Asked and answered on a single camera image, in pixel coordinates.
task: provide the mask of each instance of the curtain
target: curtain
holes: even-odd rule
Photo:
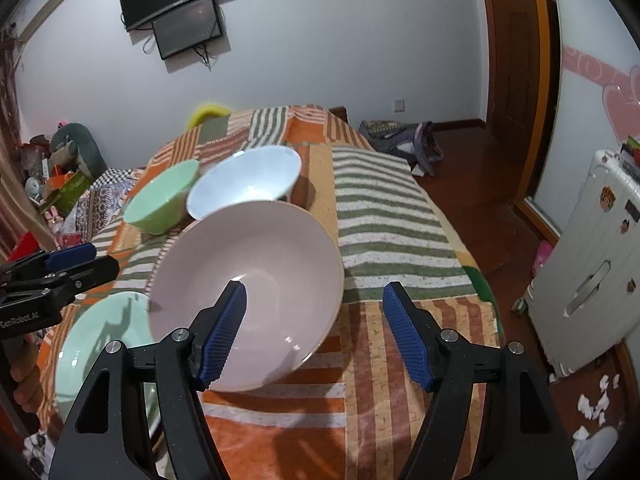
[[[22,184],[19,162],[12,154],[20,146],[20,121],[15,92],[16,40],[9,28],[0,30],[0,262],[27,231],[43,249],[55,249],[42,216],[29,200]]]

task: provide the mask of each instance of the cartoon sticker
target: cartoon sticker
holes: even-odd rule
[[[613,194],[613,190],[609,186],[603,187],[600,193],[600,207],[604,211],[611,211],[615,201],[616,196]]]

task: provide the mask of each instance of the bed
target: bed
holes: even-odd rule
[[[438,323],[469,341],[497,346],[499,323],[473,258],[401,159],[376,153],[343,120],[313,105],[261,108],[209,120],[162,147],[130,192],[187,158],[202,166],[240,149],[289,144],[303,161],[291,201],[334,238],[345,266],[343,304],[313,359],[275,384],[242,394],[207,391],[204,413],[231,478],[398,477],[430,396],[412,383],[386,322],[382,286],[399,280]],[[47,333],[39,365],[38,415],[53,437],[58,353],[74,321],[109,294],[149,292],[158,264],[186,225],[151,237],[121,216],[93,238],[118,259],[118,279],[66,307]],[[476,385],[456,477],[469,473],[482,417]]]

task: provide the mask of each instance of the wooden door frame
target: wooden door frame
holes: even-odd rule
[[[495,23],[492,0],[484,0],[486,7],[487,32],[489,43],[489,91],[486,110],[487,131],[491,133],[495,108]],[[538,18],[538,37],[540,39],[540,68],[538,74],[538,98],[534,116],[533,131],[529,143],[527,158],[514,199],[517,211],[524,215],[533,226],[553,245],[558,241],[558,234],[545,218],[540,216],[531,205],[531,196],[538,186],[540,175],[546,159],[554,120],[560,85],[560,26],[556,0],[536,0]]]

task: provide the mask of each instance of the screw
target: screw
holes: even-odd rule
[[[456,342],[459,336],[460,335],[458,334],[458,332],[450,328],[446,328],[442,332],[440,332],[440,337],[443,338],[447,343]]]
[[[118,350],[122,348],[120,341],[109,341],[104,349],[107,351],[107,354],[115,354]]]
[[[175,342],[184,341],[189,337],[189,330],[186,328],[178,328],[171,334],[171,339]]]
[[[511,341],[507,346],[513,354],[520,355],[524,352],[524,346],[518,341]]]

